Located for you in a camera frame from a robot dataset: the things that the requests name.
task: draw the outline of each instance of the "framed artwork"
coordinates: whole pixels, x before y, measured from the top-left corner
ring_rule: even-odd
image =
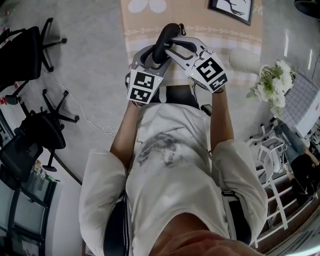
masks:
[[[254,0],[209,0],[208,9],[228,15],[251,26]]]

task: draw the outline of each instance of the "black curved object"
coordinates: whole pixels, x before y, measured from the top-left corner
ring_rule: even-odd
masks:
[[[152,59],[156,64],[161,64],[166,60],[168,55],[165,49],[172,47],[171,39],[177,37],[180,32],[181,28],[176,23],[170,23],[163,28],[152,52]]]
[[[305,15],[320,19],[320,0],[295,0],[294,6]]]

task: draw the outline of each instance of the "concrete floor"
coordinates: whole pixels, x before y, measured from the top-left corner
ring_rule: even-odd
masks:
[[[263,13],[261,62],[274,65],[277,59],[285,59],[311,76],[320,53],[318,21],[298,12],[292,0],[263,0]],[[119,0],[23,0],[13,12],[10,27],[42,29],[49,17],[54,17],[54,21],[47,39],[59,36],[68,39],[66,45],[48,49],[55,67],[52,75],[71,91],[87,119],[100,128],[108,125],[117,129],[127,105],[124,77],[128,73]],[[284,56],[286,37],[287,57]],[[320,64],[315,71],[316,82],[320,81],[319,71]],[[29,110],[39,111],[40,106],[46,106],[41,96],[44,88],[54,105],[63,96],[64,89],[43,72],[31,86],[36,96],[29,86],[22,95]],[[227,90],[235,137],[242,140],[256,134],[260,124],[267,124],[272,116],[267,104],[246,99],[250,86],[253,84],[230,85]],[[200,104],[211,103],[211,96],[201,88],[197,88],[196,95]],[[82,180],[90,149],[108,150],[113,139],[86,121],[81,107],[71,96],[62,110],[71,117],[79,115],[80,121],[63,122],[66,148],[56,154]]]

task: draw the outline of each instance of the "seated person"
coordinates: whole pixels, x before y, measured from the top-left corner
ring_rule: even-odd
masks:
[[[320,183],[320,170],[317,158],[305,147],[301,139],[280,120],[273,122],[274,132],[286,142],[285,156],[293,174],[287,169],[293,192],[302,206],[313,198]]]

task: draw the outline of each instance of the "black picture frame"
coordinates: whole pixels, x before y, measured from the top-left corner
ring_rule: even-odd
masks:
[[[249,20],[245,20],[244,18],[241,18],[233,13],[230,13],[228,11],[222,10],[220,8],[217,8],[216,5],[218,3],[219,0],[209,0],[208,1],[208,9],[213,10],[213,11],[217,11],[221,14],[227,15],[231,18],[234,18],[244,24],[247,24],[248,26],[251,26],[251,20],[252,20],[252,15],[253,15],[253,10],[254,10],[254,6],[255,6],[255,0],[250,0],[251,1],[251,6],[250,6],[250,15],[249,15]]]

